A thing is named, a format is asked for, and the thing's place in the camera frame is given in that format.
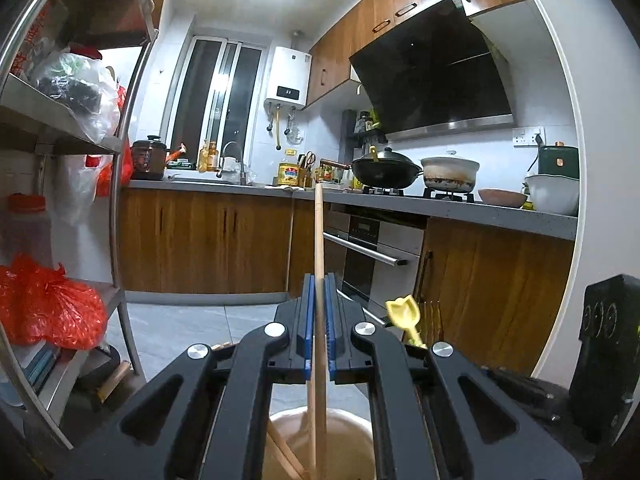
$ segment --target silver screw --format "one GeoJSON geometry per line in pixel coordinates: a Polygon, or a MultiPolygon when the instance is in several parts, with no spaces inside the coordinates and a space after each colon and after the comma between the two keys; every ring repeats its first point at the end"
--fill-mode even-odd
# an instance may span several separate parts
{"type": "Polygon", "coordinates": [[[282,323],[269,323],[264,327],[264,333],[270,337],[280,337],[285,330],[282,323]]]}
{"type": "Polygon", "coordinates": [[[204,359],[209,353],[209,347],[203,344],[191,345],[187,349],[187,355],[191,359],[204,359]]]}
{"type": "Polygon", "coordinates": [[[431,347],[431,350],[438,357],[451,357],[453,354],[453,346],[449,343],[445,343],[444,341],[438,341],[431,347]]]}
{"type": "Polygon", "coordinates": [[[356,325],[356,333],[360,335],[371,335],[376,331],[376,326],[368,321],[363,321],[356,325]]]}

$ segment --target faucet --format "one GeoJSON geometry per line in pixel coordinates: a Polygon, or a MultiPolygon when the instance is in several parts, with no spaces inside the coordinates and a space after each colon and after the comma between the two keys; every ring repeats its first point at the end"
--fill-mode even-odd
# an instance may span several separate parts
{"type": "Polygon", "coordinates": [[[242,148],[240,147],[240,144],[238,144],[234,140],[226,143],[225,147],[222,148],[222,152],[220,153],[220,159],[222,160],[222,162],[220,163],[220,169],[216,173],[216,177],[222,178],[222,167],[225,164],[226,149],[232,144],[235,144],[238,147],[238,152],[240,153],[239,158],[235,157],[236,160],[240,163],[240,186],[246,186],[246,173],[244,172],[244,154],[242,153],[242,148]]]}

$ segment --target range hood metal trim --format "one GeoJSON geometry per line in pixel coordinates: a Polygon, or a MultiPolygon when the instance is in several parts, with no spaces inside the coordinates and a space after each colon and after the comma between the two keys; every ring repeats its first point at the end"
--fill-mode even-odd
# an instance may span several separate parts
{"type": "Polygon", "coordinates": [[[461,134],[464,132],[476,132],[479,130],[492,130],[495,126],[515,126],[513,114],[480,117],[477,119],[467,119],[452,123],[432,124],[431,126],[422,126],[412,130],[386,134],[386,138],[397,142],[398,140],[461,134]]]}

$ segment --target oven handle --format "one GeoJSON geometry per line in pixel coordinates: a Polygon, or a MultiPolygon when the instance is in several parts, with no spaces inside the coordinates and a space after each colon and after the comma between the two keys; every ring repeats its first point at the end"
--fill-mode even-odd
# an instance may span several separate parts
{"type": "Polygon", "coordinates": [[[325,240],[329,240],[330,242],[333,242],[335,244],[342,245],[347,249],[351,249],[352,251],[356,251],[357,253],[364,254],[369,258],[373,258],[374,260],[390,265],[392,267],[405,266],[407,264],[407,260],[398,260],[397,258],[392,258],[391,256],[387,256],[386,254],[367,249],[366,247],[354,244],[353,242],[348,242],[347,240],[343,240],[342,238],[331,235],[327,232],[322,233],[322,236],[325,240]]]}
{"type": "MultiPolygon", "coordinates": [[[[341,291],[339,288],[336,288],[335,291],[338,293],[338,296],[341,296],[342,298],[344,298],[345,300],[349,300],[349,301],[353,301],[349,296],[347,296],[343,291],[341,291]]],[[[365,316],[369,316],[373,321],[375,321],[376,323],[378,323],[380,326],[386,326],[386,323],[384,321],[382,321],[378,316],[374,316],[371,312],[369,312],[366,308],[362,307],[362,311],[364,312],[365,316]]]]}

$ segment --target white water heater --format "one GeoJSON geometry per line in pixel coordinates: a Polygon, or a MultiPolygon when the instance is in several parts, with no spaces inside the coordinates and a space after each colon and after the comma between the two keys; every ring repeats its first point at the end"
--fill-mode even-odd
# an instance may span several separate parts
{"type": "Polygon", "coordinates": [[[277,46],[273,55],[265,106],[281,105],[283,108],[296,110],[304,108],[310,73],[310,54],[277,46]]]}

